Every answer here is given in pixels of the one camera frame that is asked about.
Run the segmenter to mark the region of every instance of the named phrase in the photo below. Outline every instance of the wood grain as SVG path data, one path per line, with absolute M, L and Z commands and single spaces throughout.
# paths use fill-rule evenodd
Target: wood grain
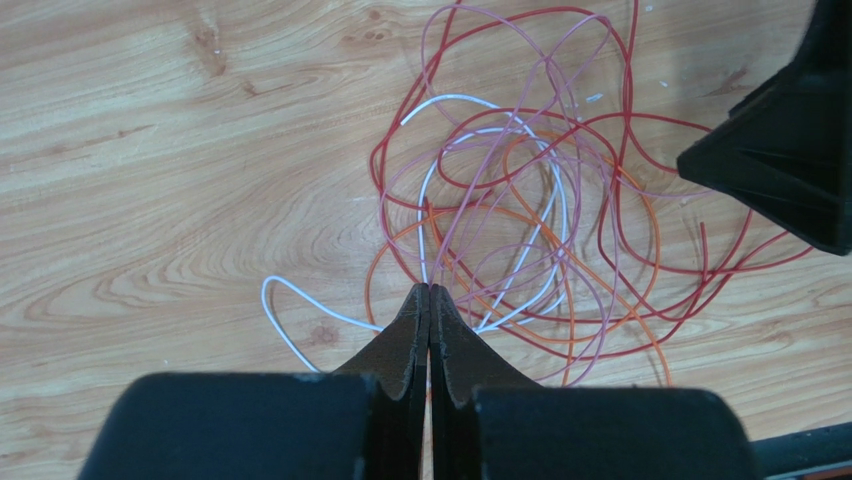
M 505 15 L 560 2 L 510 3 L 476 2 Z M 573 3 L 626 31 L 626 0 Z M 269 274 L 363 317 L 363 278 L 383 241 L 366 162 L 441 4 L 0 3 L 0 477 L 76 475 L 109 406 L 146 373 L 303 370 L 263 318 L 258 290 Z M 810 5 L 642 8 L 637 109 L 713 126 L 790 60 Z M 460 18 L 459 28 L 478 21 Z M 553 38 L 565 23 L 530 29 Z M 495 34 L 470 48 L 476 60 L 449 58 L 439 88 L 516 95 L 520 44 Z M 613 107 L 621 66 L 613 54 L 599 63 L 578 88 Z M 668 164 L 698 138 L 637 129 Z M 413 141 L 422 151 L 437 137 Z M 707 221 L 719 248 L 745 213 L 721 196 L 659 208 L 672 230 Z M 754 242 L 777 232 L 757 223 Z M 699 243 L 673 233 L 666 248 L 689 265 Z M 668 345 L 676 382 L 722 394 L 753 438 L 852 421 L 850 267 L 812 254 L 739 277 Z M 391 317 L 409 284 L 388 267 L 375 285 L 375 309 Z M 663 282 L 656 295 L 682 288 Z M 287 292 L 275 303 L 324 368 L 370 339 Z M 523 344 L 490 341 L 527 373 L 552 366 Z M 641 355 L 602 362 L 588 383 L 656 384 L 654 365 Z

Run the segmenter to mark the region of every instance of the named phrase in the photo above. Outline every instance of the light wood tabletop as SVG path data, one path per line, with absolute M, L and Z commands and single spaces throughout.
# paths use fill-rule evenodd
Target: light wood tabletop
M 471 3 L 511 15 L 564 2 Z M 570 3 L 626 33 L 631 2 Z M 384 243 L 369 153 L 418 73 L 423 25 L 443 4 L 0 2 L 0 478 L 73 478 L 109 407 L 147 373 L 304 371 L 261 309 L 268 275 L 363 318 L 365 274 Z M 635 108 L 718 125 L 790 61 L 811 7 L 642 0 Z M 460 15 L 459 29 L 482 21 Z M 571 24 L 524 26 L 546 41 Z M 517 96 L 528 52 L 512 42 L 505 32 L 473 42 L 473 57 L 447 59 L 438 87 Z M 578 85 L 582 98 L 603 94 L 581 106 L 587 115 L 617 106 L 622 67 L 612 52 L 596 60 Z M 448 133 L 428 123 L 406 137 L 412 151 Z M 636 125 L 667 165 L 700 138 Z M 677 181 L 646 175 L 660 189 Z M 667 258 L 693 267 L 699 239 L 687 232 L 699 219 L 724 252 L 746 214 L 722 195 L 656 205 Z M 756 218 L 748 242 L 779 231 Z M 760 261 L 804 247 L 791 238 Z M 682 295 L 677 282 L 662 279 L 656 298 Z M 392 318 L 410 286 L 382 267 L 377 317 Z M 372 338 L 286 289 L 273 297 L 321 368 Z M 722 395 L 753 439 L 852 421 L 850 304 L 851 258 L 812 253 L 737 276 L 665 345 L 674 382 Z M 531 376 L 554 365 L 508 336 L 489 342 Z M 650 354 L 603 360 L 584 384 L 659 385 L 659 365 Z

